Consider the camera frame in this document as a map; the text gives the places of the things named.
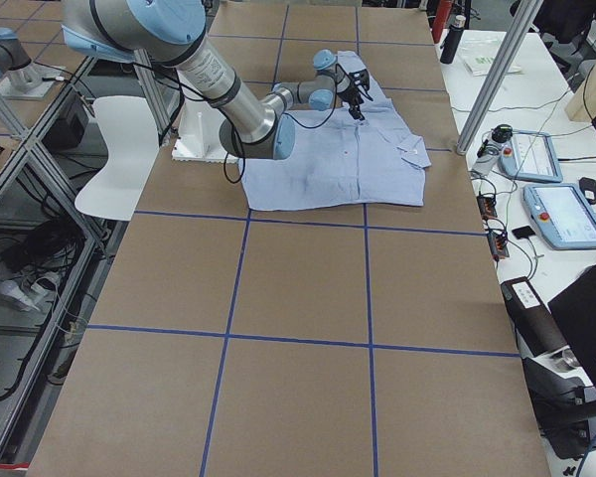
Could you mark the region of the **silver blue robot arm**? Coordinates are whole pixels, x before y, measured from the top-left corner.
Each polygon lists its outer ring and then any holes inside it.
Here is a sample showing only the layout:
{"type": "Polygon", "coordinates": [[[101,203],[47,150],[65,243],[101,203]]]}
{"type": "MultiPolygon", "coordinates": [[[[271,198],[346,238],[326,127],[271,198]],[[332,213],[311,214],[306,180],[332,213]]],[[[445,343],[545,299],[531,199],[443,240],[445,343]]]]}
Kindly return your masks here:
{"type": "Polygon", "coordinates": [[[223,148],[238,158],[282,160],[295,144],[295,122],[287,110],[306,103],[316,110],[340,99],[356,120],[369,99],[366,70],[346,71],[329,50],[313,59],[314,79],[282,82],[257,99],[206,36],[206,11],[199,1],[67,1],[63,7],[66,44],[85,56],[130,63],[144,50],[174,68],[225,120],[223,148]]]}

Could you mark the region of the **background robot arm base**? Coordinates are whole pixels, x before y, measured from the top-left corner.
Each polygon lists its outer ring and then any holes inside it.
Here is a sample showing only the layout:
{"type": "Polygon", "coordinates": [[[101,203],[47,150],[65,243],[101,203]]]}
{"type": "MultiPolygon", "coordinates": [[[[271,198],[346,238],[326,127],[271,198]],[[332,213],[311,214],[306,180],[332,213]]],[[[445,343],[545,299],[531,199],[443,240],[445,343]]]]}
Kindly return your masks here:
{"type": "Polygon", "coordinates": [[[15,32],[0,27],[0,94],[10,99],[41,100],[56,82],[58,70],[33,62],[15,32]]]}

